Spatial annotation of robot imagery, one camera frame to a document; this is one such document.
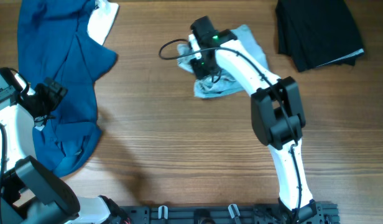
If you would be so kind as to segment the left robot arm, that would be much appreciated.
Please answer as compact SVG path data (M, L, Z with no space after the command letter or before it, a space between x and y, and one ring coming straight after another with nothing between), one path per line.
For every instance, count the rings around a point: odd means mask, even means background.
M36 158L41 130L67 94L46 78L32 89L15 69L0 68L0 223L119 223L106 197L77 197Z

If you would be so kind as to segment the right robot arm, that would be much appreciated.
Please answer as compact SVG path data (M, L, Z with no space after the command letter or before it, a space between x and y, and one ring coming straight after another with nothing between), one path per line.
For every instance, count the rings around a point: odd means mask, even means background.
M209 17L195 20L188 40L192 68L198 75L223 69L251 99L251 123L257 139L269 148L279 180L279 208L284 223L302 223L316 215L302 161L306 125L300 92L292 77L265 68L235 34L218 31Z

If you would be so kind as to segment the dark blue shirt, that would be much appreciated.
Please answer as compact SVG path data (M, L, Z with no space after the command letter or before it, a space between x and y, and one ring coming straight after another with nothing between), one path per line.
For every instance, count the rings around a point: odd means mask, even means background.
M116 52L87 33L94 1L23 1L17 26L20 73L32 85L51 78L68 90L43 130L34 130L37 160L56 176L81 168L98 145L95 81Z

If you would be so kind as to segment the white garment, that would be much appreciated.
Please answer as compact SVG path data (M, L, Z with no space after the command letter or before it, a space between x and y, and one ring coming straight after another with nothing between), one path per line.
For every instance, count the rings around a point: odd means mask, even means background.
M119 4L108 0L96 0L87 26L90 38L103 45L119 10Z

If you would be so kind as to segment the folded black garment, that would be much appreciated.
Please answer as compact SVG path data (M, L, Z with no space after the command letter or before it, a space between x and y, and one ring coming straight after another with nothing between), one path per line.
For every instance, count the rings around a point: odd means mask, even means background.
M275 7L278 52L299 72L331 64L355 65L365 54L344 0L279 0Z

